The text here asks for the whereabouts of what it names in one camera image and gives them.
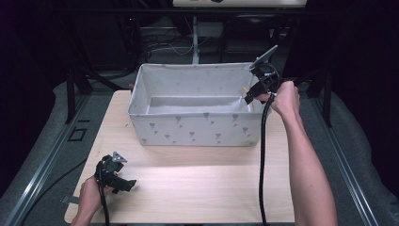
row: wooden table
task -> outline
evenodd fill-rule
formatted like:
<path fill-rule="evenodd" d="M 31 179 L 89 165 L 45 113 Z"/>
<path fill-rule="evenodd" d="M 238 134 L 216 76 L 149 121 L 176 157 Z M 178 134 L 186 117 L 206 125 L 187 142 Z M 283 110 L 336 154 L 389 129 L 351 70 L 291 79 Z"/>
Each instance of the wooden table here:
<path fill-rule="evenodd" d="M 259 201 L 260 142 L 255 147 L 141 146 L 127 113 L 130 91 L 115 92 L 73 193 L 114 151 L 128 162 L 119 176 L 137 180 L 130 192 L 107 197 L 114 223 L 262 222 Z M 264 203 L 269 222 L 294 222 L 288 147 L 279 115 L 266 125 Z M 65 220 L 71 222 L 71 203 Z M 92 222 L 104 222 L 103 209 Z"/>
<path fill-rule="evenodd" d="M 304 8 L 307 0 L 173 0 L 174 7 L 211 8 Z"/>

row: white box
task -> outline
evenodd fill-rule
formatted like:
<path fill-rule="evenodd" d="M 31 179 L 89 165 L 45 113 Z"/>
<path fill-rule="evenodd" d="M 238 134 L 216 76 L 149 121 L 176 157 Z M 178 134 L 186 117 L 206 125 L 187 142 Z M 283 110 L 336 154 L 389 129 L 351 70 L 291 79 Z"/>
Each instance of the white box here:
<path fill-rule="evenodd" d="M 141 65 L 128 113 L 141 145 L 254 146 L 264 106 L 250 63 Z"/>

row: human arm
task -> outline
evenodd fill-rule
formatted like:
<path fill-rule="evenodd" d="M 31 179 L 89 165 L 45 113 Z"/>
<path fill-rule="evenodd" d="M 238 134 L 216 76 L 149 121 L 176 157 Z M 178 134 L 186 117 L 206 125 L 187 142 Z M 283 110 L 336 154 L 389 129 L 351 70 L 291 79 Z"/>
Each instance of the human arm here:
<path fill-rule="evenodd" d="M 112 187 L 105 187 L 105 196 L 111 193 L 112 190 Z M 73 218 L 71 225 L 89 225 L 94 214 L 98 209 L 100 209 L 101 206 L 99 186 L 97 185 L 96 178 L 91 176 L 86 179 L 80 188 L 79 206 L 77 214 Z"/>
<path fill-rule="evenodd" d="M 258 100 L 266 101 L 267 95 Z M 334 198 L 320 160 L 299 115 L 299 94 L 293 82 L 284 82 L 272 104 L 287 133 L 290 185 L 296 225 L 337 225 Z"/>

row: metal rail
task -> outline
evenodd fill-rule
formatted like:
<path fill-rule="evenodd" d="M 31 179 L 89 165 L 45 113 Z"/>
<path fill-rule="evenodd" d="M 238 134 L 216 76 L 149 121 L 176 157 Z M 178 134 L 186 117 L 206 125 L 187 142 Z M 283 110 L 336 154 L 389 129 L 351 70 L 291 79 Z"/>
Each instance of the metal rail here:
<path fill-rule="evenodd" d="M 340 142 L 335 136 L 333 128 L 328 127 L 324 123 L 324 118 L 320 113 L 322 108 L 320 102 L 317 101 L 316 98 L 311 98 L 311 105 L 313 106 L 316 113 L 318 113 L 316 114 L 317 118 L 323 125 L 326 134 L 328 135 L 328 138 L 334 150 L 334 155 L 335 159 L 337 160 L 338 168 L 340 169 L 341 175 L 343 176 L 343 179 L 346 182 L 353 201 L 358 208 L 360 217 L 363 220 L 364 225 L 379 225 L 369 203 L 367 202 L 366 197 L 364 196 L 363 190 L 361 189 L 360 184 L 355 177 L 355 174 L 353 173 L 348 161 L 346 160 L 345 154 L 343 153 L 343 148 L 341 147 Z"/>
<path fill-rule="evenodd" d="M 61 130 L 58 138 L 56 139 L 55 145 L 53 146 L 53 149 L 43 159 L 39 168 L 37 169 L 28 186 L 26 187 L 24 194 L 15 205 L 11 214 L 8 216 L 5 224 L 6 226 L 21 225 L 24 216 L 29 211 L 29 208 L 33 205 L 35 199 L 38 197 L 44 183 L 46 182 L 47 177 L 50 175 L 54 163 L 61 153 L 62 145 L 68 137 L 67 134 L 69 134 L 70 131 L 73 129 L 73 125 L 76 122 L 77 116 L 80 112 L 82 112 L 85 105 L 88 103 L 89 96 L 83 95 L 81 98 L 82 99 L 79 101 L 76 107 L 77 110 L 75 117 L 72 119 L 71 123 L 66 124 Z"/>

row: human hand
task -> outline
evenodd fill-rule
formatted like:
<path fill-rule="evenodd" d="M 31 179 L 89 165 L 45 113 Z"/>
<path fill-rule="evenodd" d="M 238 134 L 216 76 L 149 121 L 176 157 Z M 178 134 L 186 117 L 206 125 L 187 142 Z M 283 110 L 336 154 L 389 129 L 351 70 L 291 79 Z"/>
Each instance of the human hand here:
<path fill-rule="evenodd" d="M 104 188 L 104 195 L 108 195 L 114 188 Z M 92 217 L 102 206 L 99 186 L 96 178 L 91 176 L 81 185 L 79 196 L 79 207 L 72 225 L 89 225 Z"/>
<path fill-rule="evenodd" d="M 270 94 L 261 94 L 256 99 L 266 102 L 269 97 Z M 272 103 L 272 108 L 284 118 L 299 115 L 299 106 L 298 88 L 292 81 L 282 83 Z"/>

